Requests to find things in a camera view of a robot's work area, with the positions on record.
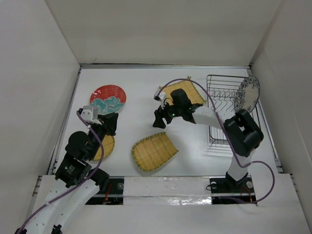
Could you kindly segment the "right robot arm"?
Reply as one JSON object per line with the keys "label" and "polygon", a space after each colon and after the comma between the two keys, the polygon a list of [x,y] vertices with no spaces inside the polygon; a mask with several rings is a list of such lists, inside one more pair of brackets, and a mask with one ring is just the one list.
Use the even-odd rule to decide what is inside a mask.
{"label": "right robot arm", "polygon": [[183,89],[171,92],[172,104],[168,103],[167,95],[159,90],[154,94],[154,99],[160,102],[160,106],[154,111],[155,128],[164,129],[173,118],[181,117],[186,122],[223,131],[233,152],[230,167],[225,175],[225,186],[231,192],[240,189],[247,178],[247,167],[251,163],[252,155],[264,138],[250,113],[242,109],[230,115],[217,112],[201,103],[191,103]]}

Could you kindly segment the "fan-shaped bamboo tray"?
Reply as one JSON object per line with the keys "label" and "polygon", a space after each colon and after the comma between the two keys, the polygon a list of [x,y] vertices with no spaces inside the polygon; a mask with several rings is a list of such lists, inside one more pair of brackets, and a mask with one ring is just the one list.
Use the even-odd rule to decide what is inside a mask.
{"label": "fan-shaped bamboo tray", "polygon": [[135,164],[144,172],[152,172],[173,158],[178,149],[173,145],[166,132],[148,136],[131,149]]}

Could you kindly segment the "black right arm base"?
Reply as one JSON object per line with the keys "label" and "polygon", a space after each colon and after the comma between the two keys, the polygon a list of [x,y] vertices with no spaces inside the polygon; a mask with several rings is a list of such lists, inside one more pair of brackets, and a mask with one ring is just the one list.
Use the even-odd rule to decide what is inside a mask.
{"label": "black right arm base", "polygon": [[211,177],[206,190],[213,194],[254,193],[253,182],[248,174],[245,174],[239,181],[235,181],[228,173],[224,177]]}

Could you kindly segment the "blue white floral plate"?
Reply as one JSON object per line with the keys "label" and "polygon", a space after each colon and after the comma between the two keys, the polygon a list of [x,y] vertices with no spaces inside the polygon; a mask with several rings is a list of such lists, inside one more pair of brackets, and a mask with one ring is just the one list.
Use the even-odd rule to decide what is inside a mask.
{"label": "blue white floral plate", "polygon": [[257,77],[248,76],[241,82],[234,99],[234,110],[253,111],[258,103],[260,95],[260,83]]}

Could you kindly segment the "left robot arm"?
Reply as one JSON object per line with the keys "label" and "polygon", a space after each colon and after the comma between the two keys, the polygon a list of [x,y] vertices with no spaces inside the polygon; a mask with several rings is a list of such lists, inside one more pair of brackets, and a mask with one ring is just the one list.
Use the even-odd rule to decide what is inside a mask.
{"label": "left robot arm", "polygon": [[102,141],[114,136],[117,113],[97,116],[86,109],[77,111],[88,132],[72,133],[65,147],[66,154],[59,165],[54,183],[41,207],[16,230],[18,234],[63,234],[75,215],[97,193],[110,189],[109,175],[88,162],[97,152],[104,158]]}

